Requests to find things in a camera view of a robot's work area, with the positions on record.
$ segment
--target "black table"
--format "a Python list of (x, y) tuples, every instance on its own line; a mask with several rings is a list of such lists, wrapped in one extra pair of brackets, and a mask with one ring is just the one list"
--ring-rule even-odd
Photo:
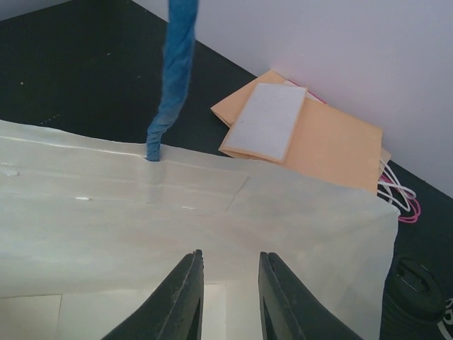
[[(165, 28), (130, 0), (73, 0), (0, 22), (0, 119), (144, 142), (161, 95)], [(198, 43), (190, 96), (164, 143), (220, 154), (227, 127), (210, 107), (252, 79)], [(391, 166), (422, 206), (416, 225), (399, 226), (395, 252), (427, 266), (453, 298), (453, 200)], [(443, 336), (433, 327), (408, 339)]]

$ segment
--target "blue rope handle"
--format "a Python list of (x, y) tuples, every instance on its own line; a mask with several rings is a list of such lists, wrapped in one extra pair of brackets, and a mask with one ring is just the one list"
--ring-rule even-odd
[(160, 160), (162, 135), (178, 119), (188, 95), (197, 13), (198, 0), (168, 0), (162, 97), (147, 130), (147, 159), (151, 162)]

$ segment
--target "black lid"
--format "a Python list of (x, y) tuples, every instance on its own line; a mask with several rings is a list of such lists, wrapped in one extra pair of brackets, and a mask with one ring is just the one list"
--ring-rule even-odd
[(438, 322), (445, 313), (445, 294), (433, 275), (419, 263), (395, 256), (386, 292), (408, 315), (421, 322)]

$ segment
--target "white wall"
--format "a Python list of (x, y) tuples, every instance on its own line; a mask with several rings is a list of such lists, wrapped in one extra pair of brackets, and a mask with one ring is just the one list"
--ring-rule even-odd
[[(136, 0), (166, 18), (168, 0)], [(393, 160), (453, 196), (453, 1), (200, 0), (198, 39), (384, 129)]]
[(0, 21), (67, 1), (69, 0), (0, 0)]

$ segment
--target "white paper bag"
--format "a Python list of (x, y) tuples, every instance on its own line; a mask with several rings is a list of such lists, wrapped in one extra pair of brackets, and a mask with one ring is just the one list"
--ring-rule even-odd
[(0, 298), (147, 290), (201, 249), (205, 284), (223, 287), (205, 304), (224, 324), (203, 339), (261, 339), (258, 260), (273, 251), (339, 320), (378, 339), (395, 208), (261, 161), (164, 147), (151, 163), (144, 151), (0, 122)]

